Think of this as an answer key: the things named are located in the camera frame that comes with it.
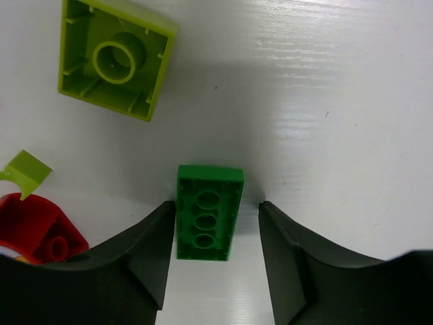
lime green lego brick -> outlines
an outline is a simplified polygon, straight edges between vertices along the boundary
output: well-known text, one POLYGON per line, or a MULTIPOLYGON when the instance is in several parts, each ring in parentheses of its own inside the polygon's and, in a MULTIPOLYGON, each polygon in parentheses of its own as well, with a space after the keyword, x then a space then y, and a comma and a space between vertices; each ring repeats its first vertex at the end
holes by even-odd
POLYGON ((33 193, 51 173, 52 169, 22 150, 0 171, 0 180, 11 181, 21 189, 21 200, 33 193))
POLYGON ((178 259, 228 260, 243 188, 241 169, 179 166, 178 259))
POLYGON ((59 92, 151 121, 178 29, 125 0, 64 0, 59 92))

green lego brick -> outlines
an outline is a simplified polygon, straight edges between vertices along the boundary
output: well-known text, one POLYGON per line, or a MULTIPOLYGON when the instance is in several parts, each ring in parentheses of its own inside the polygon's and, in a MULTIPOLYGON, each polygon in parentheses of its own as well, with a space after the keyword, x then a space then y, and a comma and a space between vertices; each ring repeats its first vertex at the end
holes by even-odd
POLYGON ((178 29, 125 0, 64 0, 59 92, 150 121, 178 29))
POLYGON ((228 260, 243 188, 241 169, 179 166, 178 259, 228 260))
POLYGON ((51 173, 52 169, 22 150, 0 171, 1 181, 11 181, 21 189, 21 200, 36 190, 51 173))

lego brick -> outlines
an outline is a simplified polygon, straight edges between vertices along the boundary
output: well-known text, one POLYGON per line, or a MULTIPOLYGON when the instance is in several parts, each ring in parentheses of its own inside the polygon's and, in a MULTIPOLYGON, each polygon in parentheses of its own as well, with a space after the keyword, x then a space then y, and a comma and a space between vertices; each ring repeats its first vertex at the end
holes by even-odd
POLYGON ((59 92, 150 121, 178 29, 125 0, 64 0, 59 92))
POLYGON ((22 150, 0 171, 0 180, 11 181, 21 189, 21 200, 33 193, 51 173, 52 169, 22 150))
POLYGON ((0 245, 33 264, 64 261, 89 249, 63 211, 37 195, 21 201, 19 193, 0 198, 0 245))
POLYGON ((179 166, 178 259, 228 260, 243 187, 241 169, 179 166))

white surface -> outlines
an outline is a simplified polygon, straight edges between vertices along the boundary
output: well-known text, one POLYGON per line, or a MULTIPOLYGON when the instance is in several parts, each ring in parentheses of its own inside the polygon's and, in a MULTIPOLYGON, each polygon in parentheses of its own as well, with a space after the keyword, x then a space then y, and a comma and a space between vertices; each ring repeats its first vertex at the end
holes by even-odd
POLYGON ((374 257, 433 247, 433 2, 141 2, 181 25, 151 123, 57 93, 60 1, 0 2, 0 165, 52 167, 36 193, 92 246, 174 198, 181 163, 245 170, 230 262, 173 259, 158 325, 273 323, 264 197, 374 257))

red lego piece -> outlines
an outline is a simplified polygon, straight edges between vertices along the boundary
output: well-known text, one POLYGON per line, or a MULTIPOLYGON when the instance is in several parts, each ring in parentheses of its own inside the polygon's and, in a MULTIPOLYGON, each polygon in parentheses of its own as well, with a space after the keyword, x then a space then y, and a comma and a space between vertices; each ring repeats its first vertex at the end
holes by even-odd
POLYGON ((31 263, 64 261, 89 244, 51 201, 21 193, 0 198, 0 245, 22 253, 31 263))

